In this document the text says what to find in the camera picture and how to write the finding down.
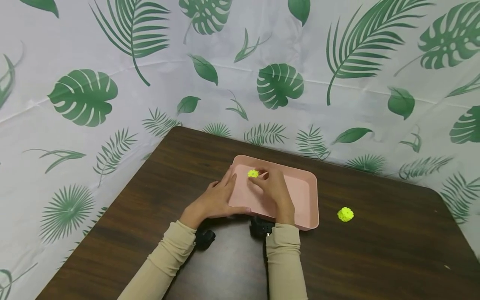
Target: plastic tray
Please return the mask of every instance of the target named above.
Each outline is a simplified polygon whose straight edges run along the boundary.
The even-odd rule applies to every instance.
[[[317,178],[313,173],[245,155],[236,156],[232,165],[234,173],[237,174],[237,182],[229,201],[231,206],[250,207],[252,214],[273,221],[276,216],[275,203],[264,195],[261,188],[248,180],[247,174],[254,168],[278,168],[285,176],[288,192],[295,206],[295,226],[300,230],[317,228]]]

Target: fern leaf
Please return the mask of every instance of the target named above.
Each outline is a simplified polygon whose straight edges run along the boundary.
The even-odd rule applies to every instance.
[[[404,164],[400,168],[398,175],[401,179],[409,180],[416,177],[422,177],[430,175],[434,172],[438,172],[441,167],[448,164],[452,159],[453,156],[449,157],[427,157],[427,158],[420,158],[411,163]]]
[[[203,132],[226,138],[232,137],[230,129],[223,123],[210,123],[202,129]]]
[[[479,199],[480,177],[467,183],[462,174],[454,174],[443,184],[440,192],[457,224],[468,221],[472,202]]]
[[[102,183],[102,178],[105,175],[113,173],[117,170],[123,156],[130,150],[130,146],[137,140],[133,139],[134,135],[128,135],[128,128],[118,130],[113,140],[111,137],[106,141],[106,145],[102,146],[102,152],[98,152],[96,156],[96,167],[93,170],[100,175],[98,186]]]
[[[257,146],[263,146],[265,144],[284,144],[283,139],[287,139],[282,135],[285,126],[278,123],[258,124],[253,126],[249,131],[243,134],[243,139],[247,143],[251,143]]]
[[[381,175],[386,163],[386,158],[381,155],[362,155],[347,161],[346,166],[359,171]]]
[[[330,155],[320,134],[320,127],[313,129],[312,125],[308,132],[299,130],[296,144],[300,154],[309,158],[324,160]]]
[[[181,126],[181,122],[167,117],[165,113],[161,113],[158,108],[155,112],[150,111],[150,119],[142,120],[145,129],[156,137],[164,137],[170,129],[175,126]]]

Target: fabric backdrop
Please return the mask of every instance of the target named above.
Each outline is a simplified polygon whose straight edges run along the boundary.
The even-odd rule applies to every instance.
[[[177,125],[432,188],[480,254],[480,1],[2,0],[0,28],[0,300]]]

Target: wooden table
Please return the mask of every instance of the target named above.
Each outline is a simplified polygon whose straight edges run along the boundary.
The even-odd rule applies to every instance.
[[[169,223],[236,155],[301,168],[318,179],[320,225],[301,232],[312,300],[473,300],[480,264],[434,191],[182,127],[170,131],[38,299],[114,300]],[[348,206],[355,218],[336,213]],[[262,243],[246,218],[210,224],[167,300],[266,300]]]

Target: long sleeve shirt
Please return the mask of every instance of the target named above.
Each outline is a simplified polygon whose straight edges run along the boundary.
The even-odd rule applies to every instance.
[[[160,300],[194,248],[196,230],[171,223],[118,300]],[[307,300],[300,263],[299,230],[275,224],[266,238],[270,300]]]

